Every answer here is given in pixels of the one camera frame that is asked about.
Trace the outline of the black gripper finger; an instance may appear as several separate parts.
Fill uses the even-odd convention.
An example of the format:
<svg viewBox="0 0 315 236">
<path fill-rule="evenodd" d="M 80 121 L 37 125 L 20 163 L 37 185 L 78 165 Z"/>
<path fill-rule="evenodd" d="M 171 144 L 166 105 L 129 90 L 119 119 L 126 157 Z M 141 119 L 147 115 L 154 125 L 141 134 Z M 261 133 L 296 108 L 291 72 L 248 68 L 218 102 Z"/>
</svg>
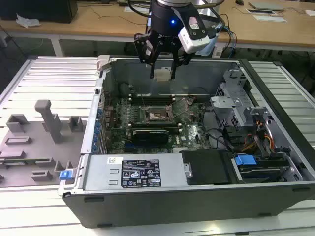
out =
<svg viewBox="0 0 315 236">
<path fill-rule="evenodd" d="M 155 62 L 162 50 L 162 38 L 158 33 L 135 34 L 134 45 L 141 63 L 151 67 L 150 78 L 154 78 Z"/>
<path fill-rule="evenodd" d="M 181 52 L 178 46 L 172 46 L 171 53 L 173 55 L 173 62 L 170 75 L 171 79 L 175 79 L 177 67 L 188 65 L 192 59 L 192 54 L 187 54 L 185 51 Z"/>
</svg>

